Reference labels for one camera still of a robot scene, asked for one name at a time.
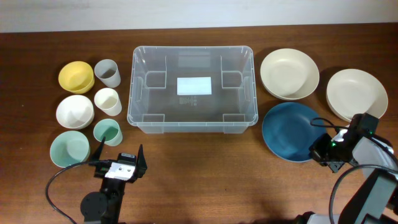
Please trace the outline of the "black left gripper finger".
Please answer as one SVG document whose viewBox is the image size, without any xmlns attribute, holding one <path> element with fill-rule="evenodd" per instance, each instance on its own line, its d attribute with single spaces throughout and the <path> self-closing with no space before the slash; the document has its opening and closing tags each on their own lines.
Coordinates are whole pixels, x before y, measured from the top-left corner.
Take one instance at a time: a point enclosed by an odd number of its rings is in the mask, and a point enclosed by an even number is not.
<svg viewBox="0 0 398 224">
<path fill-rule="evenodd" d="M 144 157 L 144 148 L 143 148 L 142 144 L 139 146 L 139 151 L 137 154 L 136 170 L 137 171 L 146 171 L 147 170 L 147 163 L 146 163 L 146 160 Z"/>
<path fill-rule="evenodd" d="M 91 155 L 90 162 L 98 161 L 100 159 L 100 156 L 101 156 L 105 141 L 106 141 L 106 138 L 103 137 L 102 140 L 101 140 L 100 145 L 98 146 L 96 151 Z"/>
</svg>

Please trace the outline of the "mint green bowl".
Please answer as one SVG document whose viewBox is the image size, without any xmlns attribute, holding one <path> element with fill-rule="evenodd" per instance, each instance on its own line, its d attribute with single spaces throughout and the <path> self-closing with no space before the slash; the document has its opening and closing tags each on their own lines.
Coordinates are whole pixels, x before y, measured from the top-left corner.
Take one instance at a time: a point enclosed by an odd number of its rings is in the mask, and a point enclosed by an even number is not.
<svg viewBox="0 0 398 224">
<path fill-rule="evenodd" d="M 58 135 L 51 144 L 50 158 L 61 168 L 84 162 L 90 155 L 88 138 L 79 131 L 66 131 Z"/>
</svg>

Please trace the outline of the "dark blue plate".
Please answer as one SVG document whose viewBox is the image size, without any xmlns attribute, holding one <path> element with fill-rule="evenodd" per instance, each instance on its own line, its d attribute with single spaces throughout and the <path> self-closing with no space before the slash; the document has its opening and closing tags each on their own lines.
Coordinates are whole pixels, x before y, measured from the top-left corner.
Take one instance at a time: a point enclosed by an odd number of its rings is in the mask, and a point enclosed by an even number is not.
<svg viewBox="0 0 398 224">
<path fill-rule="evenodd" d="M 315 110 L 301 103 L 286 102 L 274 106 L 262 122 L 266 146 L 285 161 L 310 161 L 310 146 L 326 133 L 325 128 L 310 124 L 317 117 Z"/>
</svg>

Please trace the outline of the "beige plate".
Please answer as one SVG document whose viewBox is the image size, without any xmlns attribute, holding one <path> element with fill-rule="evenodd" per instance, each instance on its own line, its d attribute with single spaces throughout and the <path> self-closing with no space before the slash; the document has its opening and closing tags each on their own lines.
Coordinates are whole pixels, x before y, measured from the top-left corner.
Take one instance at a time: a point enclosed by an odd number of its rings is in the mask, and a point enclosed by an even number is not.
<svg viewBox="0 0 398 224">
<path fill-rule="evenodd" d="M 315 61 L 296 49 L 278 49 L 261 63 L 260 77 L 264 88 L 281 100 L 299 100 L 311 95 L 320 82 Z"/>
<path fill-rule="evenodd" d="M 388 95 L 383 84 L 370 73 L 358 69 L 336 72 L 326 88 L 332 112 L 350 122 L 354 115 L 368 113 L 381 118 L 387 111 Z"/>
</svg>

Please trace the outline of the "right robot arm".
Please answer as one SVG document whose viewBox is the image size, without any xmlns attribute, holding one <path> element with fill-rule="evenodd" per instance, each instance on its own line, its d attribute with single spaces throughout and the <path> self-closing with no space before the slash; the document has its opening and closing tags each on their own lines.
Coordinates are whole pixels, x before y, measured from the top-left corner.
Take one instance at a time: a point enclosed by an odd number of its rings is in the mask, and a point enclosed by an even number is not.
<svg viewBox="0 0 398 224">
<path fill-rule="evenodd" d="M 384 214 L 385 209 L 397 214 L 397 163 L 392 154 L 391 144 L 373 134 L 370 139 L 361 138 L 355 145 L 353 154 L 359 162 L 338 178 L 333 186 L 329 214 L 319 215 L 307 212 L 298 215 L 294 223 L 397 223 Z M 366 180 L 345 205 L 341 213 L 333 213 L 333 205 L 338 187 L 343 179 L 356 170 L 363 170 Z"/>
</svg>

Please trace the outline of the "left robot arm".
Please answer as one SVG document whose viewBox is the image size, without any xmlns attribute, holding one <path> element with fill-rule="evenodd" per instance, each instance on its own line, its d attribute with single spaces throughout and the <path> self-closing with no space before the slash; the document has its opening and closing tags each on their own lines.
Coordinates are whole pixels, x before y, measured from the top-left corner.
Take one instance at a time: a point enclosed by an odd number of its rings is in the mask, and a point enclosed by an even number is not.
<svg viewBox="0 0 398 224">
<path fill-rule="evenodd" d="M 117 223 L 127 183 L 134 183 L 147 170 L 143 146 L 137 155 L 120 153 L 116 160 L 101 160 L 103 138 L 88 163 L 95 167 L 94 177 L 102 180 L 97 192 L 88 193 L 80 204 L 85 223 Z"/>
</svg>

